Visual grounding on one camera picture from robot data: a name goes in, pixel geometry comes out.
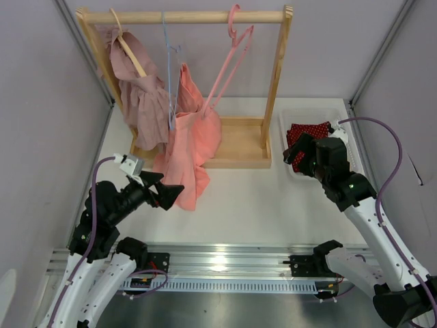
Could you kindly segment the red polka dot skirt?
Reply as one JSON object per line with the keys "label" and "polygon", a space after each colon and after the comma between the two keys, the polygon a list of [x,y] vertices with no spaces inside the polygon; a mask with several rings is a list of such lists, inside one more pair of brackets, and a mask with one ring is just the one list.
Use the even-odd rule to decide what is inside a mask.
{"label": "red polka dot skirt", "polygon": [[321,124],[292,124],[286,132],[287,144],[291,148],[303,133],[309,134],[314,139],[323,139],[334,131],[330,122],[323,122]]}

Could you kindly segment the pink plastic hanger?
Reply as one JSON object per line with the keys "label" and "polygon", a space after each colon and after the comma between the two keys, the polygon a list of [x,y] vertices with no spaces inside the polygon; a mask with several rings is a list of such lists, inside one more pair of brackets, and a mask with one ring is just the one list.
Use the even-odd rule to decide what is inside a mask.
{"label": "pink plastic hanger", "polygon": [[[215,106],[218,105],[219,100],[224,95],[225,91],[229,87],[231,80],[236,74],[237,69],[241,65],[243,59],[249,51],[253,40],[253,32],[254,25],[250,25],[247,27],[241,34],[238,33],[237,29],[234,27],[235,23],[235,15],[241,11],[241,7],[239,4],[234,4],[229,11],[228,20],[227,20],[227,31],[228,36],[231,38],[231,48],[230,51],[218,73],[218,76],[203,103],[203,107],[201,109],[202,118],[206,118]],[[242,43],[246,42],[244,48],[238,59],[235,60],[233,68],[230,68],[229,65],[234,61],[234,57],[238,52],[239,48],[242,47]]]}

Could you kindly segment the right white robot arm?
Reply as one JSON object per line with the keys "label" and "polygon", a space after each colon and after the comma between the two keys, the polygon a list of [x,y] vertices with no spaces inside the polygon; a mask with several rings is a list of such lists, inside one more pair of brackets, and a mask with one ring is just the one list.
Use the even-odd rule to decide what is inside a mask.
{"label": "right white robot arm", "polygon": [[389,327],[400,327],[436,310],[436,277],[417,261],[377,203],[368,179],[350,169],[346,145],[337,137],[315,139],[303,133],[283,153],[292,164],[302,154],[300,172],[315,178],[326,197],[358,229],[375,256],[379,269],[353,256],[337,241],[333,248],[312,258],[318,275],[345,277],[368,295]]}

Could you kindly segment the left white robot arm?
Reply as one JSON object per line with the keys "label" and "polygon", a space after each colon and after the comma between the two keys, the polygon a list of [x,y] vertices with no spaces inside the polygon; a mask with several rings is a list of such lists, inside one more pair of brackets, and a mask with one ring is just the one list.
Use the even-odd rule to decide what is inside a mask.
{"label": "left white robot arm", "polygon": [[184,187],[163,184],[160,173],[142,171],[123,189],[107,180],[89,191],[74,230],[66,269],[41,327],[95,327],[119,287],[133,273],[165,275],[151,262],[147,245],[119,239],[118,223],[143,204],[169,210]]}

